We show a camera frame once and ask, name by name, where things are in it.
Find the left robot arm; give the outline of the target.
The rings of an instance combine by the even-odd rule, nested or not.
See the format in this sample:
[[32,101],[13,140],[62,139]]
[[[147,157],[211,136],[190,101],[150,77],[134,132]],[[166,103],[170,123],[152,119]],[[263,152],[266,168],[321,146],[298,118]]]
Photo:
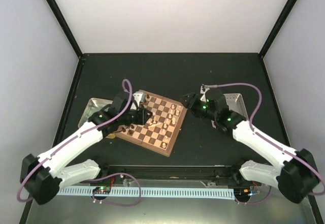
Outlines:
[[43,205],[63,188],[85,180],[105,182],[109,170],[94,160],[69,166],[87,148],[118,130],[120,126],[144,125],[152,112],[144,108],[144,92],[120,92],[111,104],[94,112],[82,126],[61,143],[38,156],[22,160],[20,183],[31,199]]

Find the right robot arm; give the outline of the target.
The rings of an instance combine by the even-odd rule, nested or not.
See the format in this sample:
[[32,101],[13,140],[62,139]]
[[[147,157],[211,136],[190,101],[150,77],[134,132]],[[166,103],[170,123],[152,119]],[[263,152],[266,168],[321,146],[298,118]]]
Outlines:
[[306,149],[288,147],[263,133],[240,113],[231,110],[220,89],[203,85],[200,93],[181,97],[182,105],[197,118],[213,121],[222,133],[240,142],[269,164],[252,160],[231,171],[232,182],[257,181],[278,189],[289,201],[299,204],[321,182],[313,155]]

